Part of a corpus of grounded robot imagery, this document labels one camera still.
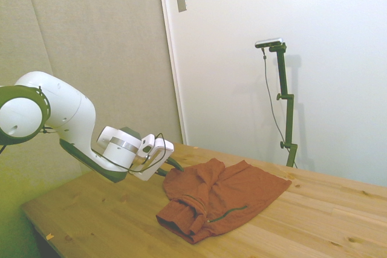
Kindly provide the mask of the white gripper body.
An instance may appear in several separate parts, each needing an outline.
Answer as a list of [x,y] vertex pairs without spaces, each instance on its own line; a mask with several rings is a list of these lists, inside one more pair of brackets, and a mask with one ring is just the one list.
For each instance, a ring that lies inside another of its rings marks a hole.
[[129,171],[142,181],[147,181],[155,174],[174,152],[174,145],[164,138],[156,138],[154,145],[145,152],[147,146],[148,144],[142,146]]

